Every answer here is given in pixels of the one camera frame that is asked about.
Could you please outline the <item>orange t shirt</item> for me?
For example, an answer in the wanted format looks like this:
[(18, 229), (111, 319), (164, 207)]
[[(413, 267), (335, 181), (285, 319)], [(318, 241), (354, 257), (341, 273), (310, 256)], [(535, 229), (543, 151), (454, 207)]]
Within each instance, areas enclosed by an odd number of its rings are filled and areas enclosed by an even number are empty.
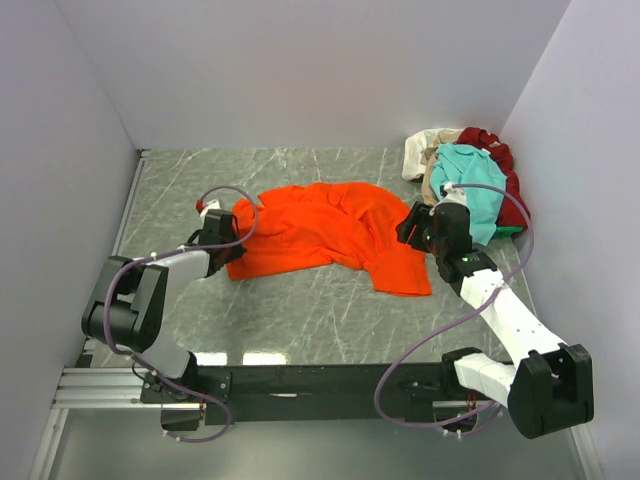
[(226, 266), (245, 280), (333, 263), (367, 272), (373, 289), (396, 296), (432, 293), (426, 255), (397, 241), (409, 207), (395, 194), (363, 182), (289, 185), (233, 207), (238, 234), (256, 230), (246, 252)]

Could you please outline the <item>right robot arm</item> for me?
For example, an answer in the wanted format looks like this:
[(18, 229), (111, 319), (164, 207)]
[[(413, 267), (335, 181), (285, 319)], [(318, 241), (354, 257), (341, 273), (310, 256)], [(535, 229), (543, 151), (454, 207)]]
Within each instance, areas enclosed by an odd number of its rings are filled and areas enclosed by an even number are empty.
[(580, 344), (568, 345), (517, 297), (497, 265), (472, 245), (464, 205), (433, 208), (417, 202), (397, 226), (397, 239), (435, 257), (441, 278), (474, 309), (505, 347), (510, 363), (477, 348), (443, 355), (441, 384), (448, 394), (474, 390), (506, 407), (529, 439), (590, 422), (593, 365)]

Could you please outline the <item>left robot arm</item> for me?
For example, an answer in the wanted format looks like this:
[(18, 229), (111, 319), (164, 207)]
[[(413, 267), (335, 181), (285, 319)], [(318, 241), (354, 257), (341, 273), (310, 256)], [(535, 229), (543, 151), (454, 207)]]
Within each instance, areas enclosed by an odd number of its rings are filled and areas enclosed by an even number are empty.
[(198, 379), (195, 354), (179, 346), (162, 326), (168, 292), (195, 280), (208, 278), (225, 264), (241, 258), (239, 226), (229, 211), (205, 213), (202, 228), (171, 257), (148, 264), (119, 255), (103, 264), (85, 307), (83, 333), (105, 344), (104, 318), (115, 347), (134, 354), (162, 376), (191, 386)]

